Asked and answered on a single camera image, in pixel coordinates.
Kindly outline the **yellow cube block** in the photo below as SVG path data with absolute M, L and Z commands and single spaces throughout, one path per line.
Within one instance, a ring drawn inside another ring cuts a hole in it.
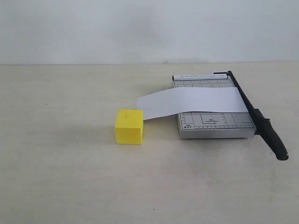
M 142 144 L 143 111 L 119 110 L 115 124 L 115 134 L 118 144 Z

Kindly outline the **white paper sheet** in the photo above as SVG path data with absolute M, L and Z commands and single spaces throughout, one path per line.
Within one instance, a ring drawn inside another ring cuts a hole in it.
M 139 97 L 136 109 L 143 119 L 155 119 L 183 112 L 247 112 L 235 87 L 178 87 Z

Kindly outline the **black cutter blade arm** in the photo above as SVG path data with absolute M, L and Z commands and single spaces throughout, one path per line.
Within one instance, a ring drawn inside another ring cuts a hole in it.
M 279 135 L 276 133 L 274 128 L 271 125 L 270 119 L 265 118 L 259 109 L 254 108 L 245 93 L 243 92 L 242 88 L 238 84 L 236 78 L 234 77 L 232 71 L 227 72 L 214 72 L 214 74 L 226 74 L 228 77 L 231 78 L 235 87 L 238 89 L 245 106 L 249 112 L 250 117 L 254 125 L 256 126 L 256 133 L 255 135 L 260 135 L 262 139 L 266 142 L 269 148 L 273 151 L 276 158 L 279 161 L 286 161 L 289 159 L 289 154 L 287 152 L 286 147 L 284 146 L 282 140 L 280 139 Z

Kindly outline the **grey paper cutter base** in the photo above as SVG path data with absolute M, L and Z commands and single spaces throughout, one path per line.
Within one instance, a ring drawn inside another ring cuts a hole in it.
M 176 75 L 172 77 L 177 87 L 235 87 L 225 72 L 210 75 Z M 253 137 L 256 127 L 247 112 L 184 112 L 176 115 L 180 139 L 219 139 Z

